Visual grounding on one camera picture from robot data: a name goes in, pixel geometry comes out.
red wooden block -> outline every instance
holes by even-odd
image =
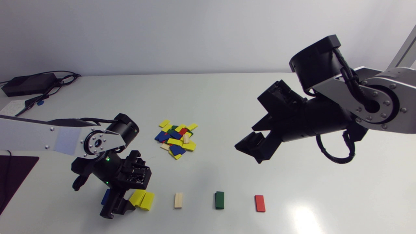
[[[263,195],[255,195],[257,212],[266,212]]]
[[[179,131],[179,134],[181,134],[181,136],[183,136],[183,134],[185,134],[187,132],[186,128],[183,128]]]

white table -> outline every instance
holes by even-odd
[[[105,184],[91,176],[74,192],[75,158],[38,153],[0,216],[0,233],[415,233],[415,135],[369,131],[345,165],[325,158],[313,137],[282,143],[262,164],[235,150],[266,114],[256,98],[280,79],[303,95],[288,73],[81,77],[22,117],[127,114],[140,133],[120,156],[138,149],[151,168],[151,211],[100,217]],[[3,107],[10,99],[1,95]],[[199,125],[194,152],[175,161],[159,148],[154,137],[164,119]],[[341,134],[322,140],[328,152],[344,157]],[[213,206],[216,191],[225,192],[224,210]],[[183,192],[182,209],[173,208],[175,192]],[[264,195],[265,213],[255,211],[256,194]]]

green wooden block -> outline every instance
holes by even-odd
[[[215,193],[215,209],[224,209],[224,192]]]

black mat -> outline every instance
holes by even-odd
[[[39,157],[0,155],[0,214],[38,160]]]

yellow wooden block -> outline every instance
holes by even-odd
[[[189,143],[190,140],[189,140],[189,135],[188,134],[185,133],[182,138],[183,138],[184,143]]]
[[[198,127],[198,125],[197,125],[197,124],[191,124],[191,125],[187,126],[186,128],[187,128],[189,131],[192,131],[192,130],[194,130],[196,127]]]
[[[192,142],[191,140],[189,140],[189,143],[182,145],[182,148],[187,149],[189,151],[194,151],[195,147],[196,147],[196,144]]]
[[[155,194],[152,192],[146,192],[146,194],[144,195],[143,201],[141,201],[140,204],[140,208],[142,210],[147,210],[149,211],[150,208],[152,207],[152,203],[153,203],[153,198],[155,197]]]
[[[139,207],[145,194],[146,190],[136,189],[136,191],[134,191],[133,195],[129,199],[130,203],[135,207]]]
[[[173,125],[171,125],[171,124],[166,124],[166,126],[164,126],[163,128],[162,128],[162,131],[164,131],[164,132],[167,132],[169,129],[171,129],[171,127],[172,127]]]
[[[159,127],[164,127],[166,124],[170,123],[169,120],[165,119],[162,123],[159,124]]]
[[[173,139],[173,138],[169,138],[167,143],[168,144],[175,144],[175,145],[178,145],[180,147],[182,147],[182,145],[183,145],[181,140],[177,140],[177,139]]]
[[[175,131],[179,132],[179,131],[181,131],[183,128],[186,128],[186,125],[181,124],[181,125],[179,125],[177,128],[175,128]]]
[[[161,146],[160,146],[160,148],[162,148],[162,149],[164,149],[164,150],[167,150],[167,151],[169,151],[170,149],[169,149],[169,145],[168,144],[165,144],[165,143],[163,143]]]
[[[175,158],[176,160],[180,159],[181,157],[182,157],[182,155],[181,155],[181,154],[178,154],[178,155],[174,156],[174,158]]]

